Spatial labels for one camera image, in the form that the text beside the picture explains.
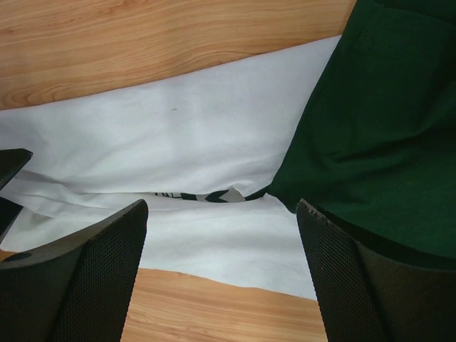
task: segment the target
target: wooden table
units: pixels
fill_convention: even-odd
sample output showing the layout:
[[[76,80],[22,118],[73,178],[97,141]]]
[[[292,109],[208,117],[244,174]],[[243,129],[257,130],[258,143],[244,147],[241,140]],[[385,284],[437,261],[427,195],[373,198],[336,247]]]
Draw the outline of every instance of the wooden table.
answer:
[[[0,250],[0,260],[11,255]],[[324,342],[316,301],[139,269],[122,342]]]

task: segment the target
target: green cloth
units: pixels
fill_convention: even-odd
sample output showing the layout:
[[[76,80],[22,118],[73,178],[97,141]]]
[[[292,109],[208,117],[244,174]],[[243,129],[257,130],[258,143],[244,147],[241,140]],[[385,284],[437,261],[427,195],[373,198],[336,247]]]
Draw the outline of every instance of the green cloth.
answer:
[[[456,257],[455,18],[456,0],[358,0],[267,192]]]

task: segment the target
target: folded white cloth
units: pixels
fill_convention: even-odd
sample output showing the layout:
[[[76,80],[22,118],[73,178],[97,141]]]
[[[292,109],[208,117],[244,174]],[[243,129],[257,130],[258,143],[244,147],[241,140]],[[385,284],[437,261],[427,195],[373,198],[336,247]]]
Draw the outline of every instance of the folded white cloth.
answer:
[[[275,199],[208,204],[151,193],[266,187],[337,41],[1,111],[0,150],[34,153],[0,192],[25,207],[1,248],[36,247],[146,198],[142,266],[311,296],[296,220]]]

